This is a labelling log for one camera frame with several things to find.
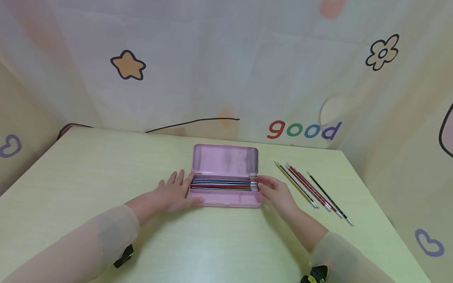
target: hand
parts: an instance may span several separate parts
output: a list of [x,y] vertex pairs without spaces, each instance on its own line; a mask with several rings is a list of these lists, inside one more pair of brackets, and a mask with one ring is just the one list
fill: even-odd
[[188,206],[200,205],[204,202],[202,197],[186,198],[194,172],[191,172],[185,180],[184,170],[173,172],[167,183],[160,180],[159,186],[151,192],[153,198],[159,205],[162,212],[175,212]]
[[286,183],[264,175],[256,177],[256,181],[261,194],[272,203],[284,220],[287,220],[295,211],[300,210]]

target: pencil case lid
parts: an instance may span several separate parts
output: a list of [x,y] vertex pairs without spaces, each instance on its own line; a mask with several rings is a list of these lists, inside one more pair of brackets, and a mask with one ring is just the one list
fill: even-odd
[[202,175],[256,176],[258,149],[230,144],[196,144],[192,169]]

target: yellow pencil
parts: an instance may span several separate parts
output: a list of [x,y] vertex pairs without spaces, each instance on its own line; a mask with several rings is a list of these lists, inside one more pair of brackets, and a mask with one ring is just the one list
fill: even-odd
[[304,191],[303,188],[301,188],[296,181],[292,179],[292,177],[283,169],[280,165],[280,163],[274,161],[275,165],[277,166],[278,169],[285,175],[285,177],[296,187],[296,189],[299,190],[299,192],[302,194],[303,197],[314,207],[314,208],[319,208],[319,205]]

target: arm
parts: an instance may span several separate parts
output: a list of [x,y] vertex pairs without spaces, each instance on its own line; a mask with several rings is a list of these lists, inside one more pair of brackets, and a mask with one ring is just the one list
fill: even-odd
[[288,186],[273,177],[258,176],[258,188],[311,254],[310,265],[329,268],[327,282],[394,283],[379,267],[341,236],[297,207]]
[[203,202],[185,198],[193,173],[174,172],[152,192],[107,210],[63,236],[17,268],[3,283],[84,283],[117,261],[156,213],[173,212]]

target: pink pencil case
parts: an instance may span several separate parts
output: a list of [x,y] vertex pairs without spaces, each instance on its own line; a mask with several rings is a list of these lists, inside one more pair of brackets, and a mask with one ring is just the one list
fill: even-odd
[[[258,174],[258,149],[228,144],[196,144],[192,170],[196,180],[254,182]],[[261,207],[259,191],[189,188],[188,197],[203,197],[204,206]]]

